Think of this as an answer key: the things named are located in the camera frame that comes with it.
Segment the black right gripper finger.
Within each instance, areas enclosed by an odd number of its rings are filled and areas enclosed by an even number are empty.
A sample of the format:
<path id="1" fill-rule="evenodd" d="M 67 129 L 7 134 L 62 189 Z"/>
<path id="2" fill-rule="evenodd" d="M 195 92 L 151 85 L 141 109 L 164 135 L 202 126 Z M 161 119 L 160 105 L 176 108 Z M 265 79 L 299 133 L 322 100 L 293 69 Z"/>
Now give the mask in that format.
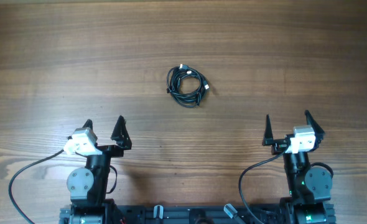
<path id="1" fill-rule="evenodd" d="M 264 136 L 262 139 L 262 145 L 263 146 L 271 146 L 274 144 L 274 138 L 273 138 L 273 133 L 272 133 L 272 128 L 271 128 L 271 120 L 269 115 L 266 115 L 266 126 L 265 126 L 265 131 L 264 131 Z"/>
<path id="2" fill-rule="evenodd" d="M 311 127 L 314 129 L 314 132 L 315 132 L 315 144 L 314 144 L 314 146 L 319 146 L 319 144 L 324 139 L 325 131 L 314 120 L 314 118 L 310 114 L 309 110 L 305 110 L 304 114 L 305 114 L 305 117 L 306 117 L 307 124 L 311 125 Z"/>

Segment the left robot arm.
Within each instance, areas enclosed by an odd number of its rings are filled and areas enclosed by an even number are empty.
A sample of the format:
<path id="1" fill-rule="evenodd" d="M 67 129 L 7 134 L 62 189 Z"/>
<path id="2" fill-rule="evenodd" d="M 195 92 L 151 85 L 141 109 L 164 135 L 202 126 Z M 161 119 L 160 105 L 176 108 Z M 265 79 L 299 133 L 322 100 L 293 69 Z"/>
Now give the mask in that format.
<path id="1" fill-rule="evenodd" d="M 71 205 L 60 211 L 60 223 L 126 223 L 126 219 L 113 199 L 107 199 L 108 176 L 114 157 L 123 157 L 125 150 L 132 148 L 132 141 L 126 129 L 126 120 L 120 116 L 111 134 L 114 144 L 99 146 L 93 132 L 92 120 L 87 120 L 81 128 L 74 130 L 68 137 L 63 150 L 69 154 L 78 154 L 86 158 L 83 168 L 72 171 L 67 178 Z"/>

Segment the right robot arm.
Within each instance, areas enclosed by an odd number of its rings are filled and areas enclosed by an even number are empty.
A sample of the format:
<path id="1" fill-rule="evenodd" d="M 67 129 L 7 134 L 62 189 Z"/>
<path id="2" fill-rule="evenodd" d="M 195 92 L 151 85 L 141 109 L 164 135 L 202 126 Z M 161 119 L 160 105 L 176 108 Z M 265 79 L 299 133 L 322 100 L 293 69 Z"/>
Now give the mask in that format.
<path id="1" fill-rule="evenodd" d="M 309 111 L 304 112 L 306 124 L 293 127 L 293 133 L 282 139 L 273 137 L 269 116 L 262 140 L 263 146 L 271 146 L 273 156 L 280 155 L 289 187 L 289 197 L 281 198 L 279 206 L 284 211 L 286 223 L 336 223 L 331 199 L 333 170 L 322 162 L 310 163 L 309 153 L 318 149 L 325 131 Z"/>

